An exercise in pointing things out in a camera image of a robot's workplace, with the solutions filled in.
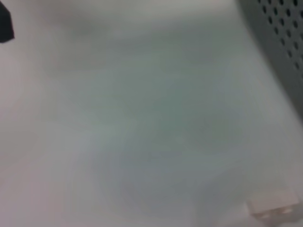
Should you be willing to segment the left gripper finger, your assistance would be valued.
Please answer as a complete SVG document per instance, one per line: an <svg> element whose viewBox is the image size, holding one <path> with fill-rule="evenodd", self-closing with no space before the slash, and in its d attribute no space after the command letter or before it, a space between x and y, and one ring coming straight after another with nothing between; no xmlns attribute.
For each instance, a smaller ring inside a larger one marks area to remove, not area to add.
<svg viewBox="0 0 303 227"><path fill-rule="evenodd" d="M9 10L0 3L0 43L6 43L15 38L12 17Z"/></svg>

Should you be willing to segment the grey-green perforated storage basket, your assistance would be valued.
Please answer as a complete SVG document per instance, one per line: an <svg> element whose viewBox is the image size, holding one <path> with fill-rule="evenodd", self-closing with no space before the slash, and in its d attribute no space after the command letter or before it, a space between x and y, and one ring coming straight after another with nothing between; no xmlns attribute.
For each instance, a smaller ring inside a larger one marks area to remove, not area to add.
<svg viewBox="0 0 303 227"><path fill-rule="evenodd" d="M303 119L303 0L236 0L250 32Z"/></svg>

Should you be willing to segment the clear toy brick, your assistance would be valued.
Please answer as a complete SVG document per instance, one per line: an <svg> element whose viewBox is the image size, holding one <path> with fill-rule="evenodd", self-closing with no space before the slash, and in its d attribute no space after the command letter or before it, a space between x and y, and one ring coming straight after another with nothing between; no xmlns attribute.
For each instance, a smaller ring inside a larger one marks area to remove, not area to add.
<svg viewBox="0 0 303 227"><path fill-rule="evenodd" d="M271 220L303 215L303 201L292 189L255 194L245 201L250 216Z"/></svg>

